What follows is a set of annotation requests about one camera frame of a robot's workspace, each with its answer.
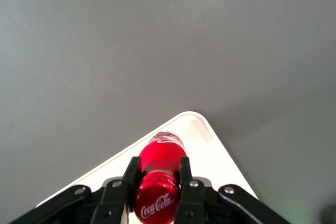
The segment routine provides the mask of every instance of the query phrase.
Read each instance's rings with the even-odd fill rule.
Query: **white platform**
[[[106,179],[122,176],[131,157],[138,156],[154,134],[165,130],[175,132],[183,141],[194,177],[208,178],[215,190],[222,185],[236,184],[256,197],[207,120],[196,112],[187,111],[175,116],[46,200],[78,184],[89,186],[91,191],[96,191]],[[130,224],[140,223],[133,214],[130,214],[129,220]]]

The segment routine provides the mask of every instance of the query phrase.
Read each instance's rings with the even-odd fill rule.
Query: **gray background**
[[[290,222],[336,202],[336,0],[0,0],[0,33],[1,223],[187,110]]]

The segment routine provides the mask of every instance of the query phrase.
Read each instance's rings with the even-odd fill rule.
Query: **red bottle cap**
[[[180,199],[177,182],[165,171],[145,175],[136,192],[135,214],[144,224],[169,224]]]

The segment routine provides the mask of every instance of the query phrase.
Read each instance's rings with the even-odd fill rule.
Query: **red plastic bottle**
[[[184,145],[176,134],[159,132],[139,156],[144,177],[136,192],[135,214],[144,224],[168,224],[180,200],[177,179]]]

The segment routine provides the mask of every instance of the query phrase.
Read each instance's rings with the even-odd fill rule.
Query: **gray table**
[[[336,203],[336,0],[0,0],[0,49],[1,223],[187,110],[290,222]]]

